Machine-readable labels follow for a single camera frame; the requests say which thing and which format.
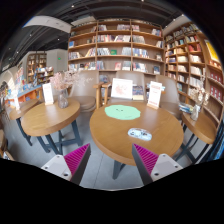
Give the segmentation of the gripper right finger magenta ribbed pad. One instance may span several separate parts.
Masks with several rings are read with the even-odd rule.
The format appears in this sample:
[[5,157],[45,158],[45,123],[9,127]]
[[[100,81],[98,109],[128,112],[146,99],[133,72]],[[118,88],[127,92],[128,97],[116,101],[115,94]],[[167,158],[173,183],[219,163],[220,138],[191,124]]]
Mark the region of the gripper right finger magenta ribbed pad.
[[132,145],[132,155],[144,185],[148,185],[182,169],[167,154],[156,154],[137,144]]

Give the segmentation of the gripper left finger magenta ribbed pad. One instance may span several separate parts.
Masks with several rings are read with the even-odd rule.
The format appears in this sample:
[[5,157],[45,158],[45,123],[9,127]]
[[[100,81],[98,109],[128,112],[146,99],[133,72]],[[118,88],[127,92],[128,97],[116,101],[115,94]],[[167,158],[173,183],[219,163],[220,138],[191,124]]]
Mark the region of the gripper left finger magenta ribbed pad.
[[86,144],[65,156],[59,154],[55,155],[42,166],[42,169],[79,185],[90,155],[90,144]]

